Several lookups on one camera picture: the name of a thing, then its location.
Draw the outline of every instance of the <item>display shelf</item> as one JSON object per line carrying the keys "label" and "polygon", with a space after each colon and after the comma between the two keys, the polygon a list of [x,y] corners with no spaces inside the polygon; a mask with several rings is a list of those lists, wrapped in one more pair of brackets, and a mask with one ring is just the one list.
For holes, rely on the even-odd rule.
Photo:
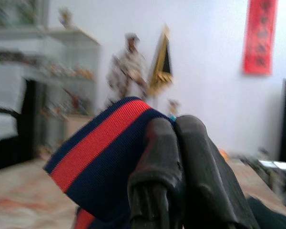
{"label": "display shelf", "polygon": [[10,69],[11,72],[19,73],[25,79],[35,80],[46,85],[63,86],[73,82],[94,83],[94,79],[68,76],[51,76],[49,73],[44,73],[35,67],[31,67],[22,63],[0,64],[0,69],[3,70],[4,68]]}
{"label": "display shelf", "polygon": [[96,45],[100,43],[90,34],[84,32],[78,27],[71,28],[17,28],[0,29],[0,40],[25,40],[37,39],[44,36],[52,37],[60,42],[93,42]]}
{"label": "display shelf", "polygon": [[61,114],[60,116],[48,114],[46,112],[41,112],[41,115],[46,119],[56,119],[61,121],[66,121],[69,119],[93,119],[94,115],[92,114]]}

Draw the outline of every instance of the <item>white wall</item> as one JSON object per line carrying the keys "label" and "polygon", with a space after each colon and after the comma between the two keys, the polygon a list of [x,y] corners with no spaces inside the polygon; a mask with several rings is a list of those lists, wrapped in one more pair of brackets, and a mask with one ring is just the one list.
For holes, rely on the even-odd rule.
{"label": "white wall", "polygon": [[124,46],[124,34],[136,32],[139,49],[151,63],[167,23],[174,85],[158,99],[180,101],[180,114],[198,116],[210,137],[229,152],[255,154],[264,147],[278,152],[286,78],[286,0],[280,0],[276,22],[273,74],[242,74],[246,0],[52,0],[50,26],[59,26],[58,8],[68,7],[76,25],[102,44],[98,106],[107,88],[105,75],[113,53]]}

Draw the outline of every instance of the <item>red stripe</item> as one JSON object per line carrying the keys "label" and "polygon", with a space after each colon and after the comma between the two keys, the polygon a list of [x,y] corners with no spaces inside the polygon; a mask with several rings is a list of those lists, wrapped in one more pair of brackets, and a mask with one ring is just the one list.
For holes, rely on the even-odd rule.
{"label": "red stripe", "polygon": [[112,141],[149,108],[149,105],[140,100],[124,104],[76,145],[51,173],[63,192]]}
{"label": "red stripe", "polygon": [[90,226],[90,224],[94,221],[94,219],[95,217],[93,215],[91,215],[84,209],[81,209],[77,215],[74,229],[87,229]]}

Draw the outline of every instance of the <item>navy blue fabric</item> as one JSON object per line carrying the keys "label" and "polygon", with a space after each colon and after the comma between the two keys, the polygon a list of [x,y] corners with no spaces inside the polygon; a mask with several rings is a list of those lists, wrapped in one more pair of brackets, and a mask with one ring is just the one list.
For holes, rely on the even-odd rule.
{"label": "navy blue fabric", "polygon": [[128,176],[144,151],[145,128],[156,117],[167,118],[154,109],[144,112],[87,166],[66,194],[104,222],[119,217],[121,212],[129,211]]}
{"label": "navy blue fabric", "polygon": [[[63,144],[45,166],[45,170],[51,174],[56,165],[75,145],[117,109],[134,100],[139,99],[137,97],[122,99],[94,118]],[[127,115],[132,115],[132,111],[125,114],[125,116]],[[167,116],[152,108],[143,112],[81,172],[68,188],[67,196],[95,216],[96,220],[89,228],[130,228],[130,208],[127,197],[128,176],[135,169],[144,152],[144,135],[147,124],[159,117],[173,123]]]}
{"label": "navy blue fabric", "polygon": [[286,216],[270,210],[253,197],[250,197],[247,202],[261,229],[286,229]]}
{"label": "navy blue fabric", "polygon": [[57,150],[57,152],[52,156],[51,160],[47,163],[44,169],[50,174],[56,165],[63,159],[64,156],[81,140],[83,140],[91,131],[93,131],[98,125],[100,125],[105,119],[107,119],[114,111],[116,111],[122,105],[134,101],[139,100],[137,97],[127,97],[124,98],[111,107],[106,109],[100,115],[96,116],[92,119],[87,125],[85,125],[82,129],[80,129],[75,135],[73,135],[70,139],[62,144],[62,146]]}

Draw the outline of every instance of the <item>gold fringe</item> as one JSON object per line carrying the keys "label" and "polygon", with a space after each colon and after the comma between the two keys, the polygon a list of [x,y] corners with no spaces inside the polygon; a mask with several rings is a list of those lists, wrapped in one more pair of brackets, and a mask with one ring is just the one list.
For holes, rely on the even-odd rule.
{"label": "gold fringe", "polygon": [[151,96],[156,96],[165,86],[171,84],[173,81],[173,78],[170,73],[163,72],[163,66],[168,44],[168,34],[169,29],[167,26],[165,26],[163,32],[163,42],[161,44],[156,66],[150,81],[148,94]]}

